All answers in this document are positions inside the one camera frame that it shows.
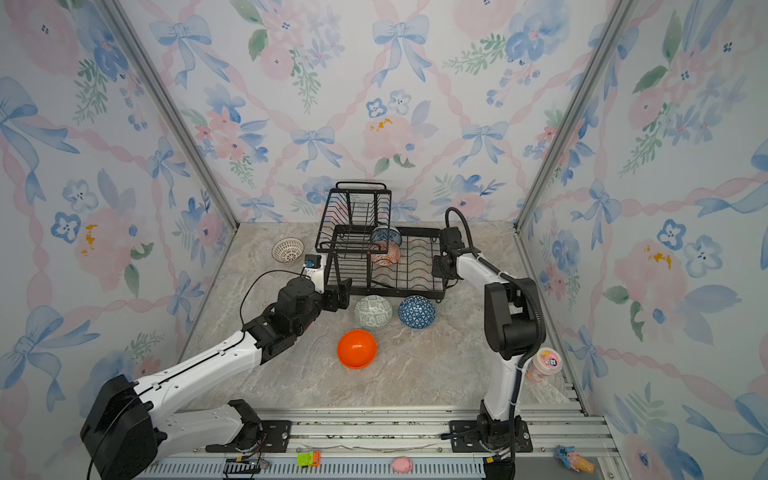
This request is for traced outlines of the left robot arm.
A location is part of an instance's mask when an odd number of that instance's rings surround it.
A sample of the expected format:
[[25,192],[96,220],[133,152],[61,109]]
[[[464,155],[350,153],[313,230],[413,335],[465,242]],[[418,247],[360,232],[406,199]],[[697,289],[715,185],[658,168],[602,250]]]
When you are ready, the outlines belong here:
[[276,302],[210,349],[155,374],[103,384],[80,432],[102,479],[133,479],[154,461],[205,446],[215,452],[252,452],[269,435],[242,399],[193,412],[181,407],[224,380],[253,370],[290,349],[325,311],[348,308],[350,280],[325,291],[305,275],[279,290]]

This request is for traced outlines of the blue floral bowl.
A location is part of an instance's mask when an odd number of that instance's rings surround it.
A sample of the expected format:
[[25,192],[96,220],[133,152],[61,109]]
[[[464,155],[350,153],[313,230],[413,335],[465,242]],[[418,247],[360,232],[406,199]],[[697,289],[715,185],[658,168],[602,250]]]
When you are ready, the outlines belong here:
[[373,243],[393,243],[400,247],[402,245],[402,234],[397,228],[379,226],[372,231],[370,241]]

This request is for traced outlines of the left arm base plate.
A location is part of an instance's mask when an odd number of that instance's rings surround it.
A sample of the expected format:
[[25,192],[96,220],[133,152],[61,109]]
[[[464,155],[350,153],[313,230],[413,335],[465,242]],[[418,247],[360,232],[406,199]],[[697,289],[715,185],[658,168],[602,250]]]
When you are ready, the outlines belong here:
[[247,423],[227,444],[211,444],[206,453],[285,453],[293,423],[289,420],[262,420],[259,425]]

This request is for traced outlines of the green patterned bowl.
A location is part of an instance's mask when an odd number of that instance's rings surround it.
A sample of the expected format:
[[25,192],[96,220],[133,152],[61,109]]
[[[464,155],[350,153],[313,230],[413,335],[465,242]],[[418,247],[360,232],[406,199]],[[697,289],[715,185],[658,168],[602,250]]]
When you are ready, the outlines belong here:
[[363,329],[378,330],[388,325],[393,316],[393,308],[386,298],[368,295],[357,302],[354,316]]

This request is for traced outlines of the red patterned bowl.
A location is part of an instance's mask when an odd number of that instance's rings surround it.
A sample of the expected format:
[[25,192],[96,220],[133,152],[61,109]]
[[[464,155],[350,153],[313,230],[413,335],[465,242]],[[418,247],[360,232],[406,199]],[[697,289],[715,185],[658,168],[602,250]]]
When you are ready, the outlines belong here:
[[401,259],[400,247],[395,243],[377,242],[377,246],[387,246],[385,253],[374,253],[371,255],[371,261],[374,265],[380,267],[391,267],[397,264]]

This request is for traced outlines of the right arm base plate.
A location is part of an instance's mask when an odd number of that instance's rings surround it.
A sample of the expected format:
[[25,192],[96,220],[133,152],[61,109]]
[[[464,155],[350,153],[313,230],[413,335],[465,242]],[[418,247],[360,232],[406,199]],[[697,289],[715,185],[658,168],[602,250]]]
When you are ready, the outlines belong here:
[[[508,421],[479,424],[477,420],[452,420],[448,427],[449,431],[441,438],[450,441],[453,453],[497,454],[509,451]],[[533,444],[527,423],[516,417],[513,427],[515,452],[531,453]]]

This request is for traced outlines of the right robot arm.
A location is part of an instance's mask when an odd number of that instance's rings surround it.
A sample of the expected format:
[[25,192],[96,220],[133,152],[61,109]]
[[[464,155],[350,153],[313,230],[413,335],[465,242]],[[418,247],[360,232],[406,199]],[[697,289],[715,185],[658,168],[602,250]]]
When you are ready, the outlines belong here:
[[466,281],[483,295],[483,331],[496,357],[476,431],[484,448],[512,456],[521,430],[516,410],[524,368],[546,338],[535,282],[512,276],[461,242],[444,247],[434,258],[433,274]]

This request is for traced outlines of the dark blue patterned bowl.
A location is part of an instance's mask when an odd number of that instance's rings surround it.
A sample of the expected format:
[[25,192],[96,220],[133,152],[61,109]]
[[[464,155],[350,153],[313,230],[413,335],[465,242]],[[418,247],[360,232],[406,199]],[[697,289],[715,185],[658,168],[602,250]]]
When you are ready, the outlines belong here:
[[397,310],[399,320],[407,327],[422,330],[437,319],[435,306],[426,297],[412,295],[404,298]]

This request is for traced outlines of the orange plastic bowl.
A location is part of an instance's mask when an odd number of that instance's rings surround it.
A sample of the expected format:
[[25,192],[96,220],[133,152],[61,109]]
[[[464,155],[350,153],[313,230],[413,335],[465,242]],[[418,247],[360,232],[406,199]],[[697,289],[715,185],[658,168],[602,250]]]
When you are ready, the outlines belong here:
[[345,333],[337,344],[337,358],[348,369],[358,370],[369,366],[377,355],[378,345],[374,336],[365,330]]

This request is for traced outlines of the black wire dish rack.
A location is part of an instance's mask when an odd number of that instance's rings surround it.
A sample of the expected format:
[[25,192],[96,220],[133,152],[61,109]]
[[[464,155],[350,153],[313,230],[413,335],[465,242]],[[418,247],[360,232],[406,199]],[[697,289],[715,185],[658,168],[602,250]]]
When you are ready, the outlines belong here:
[[392,192],[380,182],[338,182],[322,210],[306,273],[317,286],[352,296],[441,302],[448,281],[433,272],[442,253],[440,230],[391,223]]

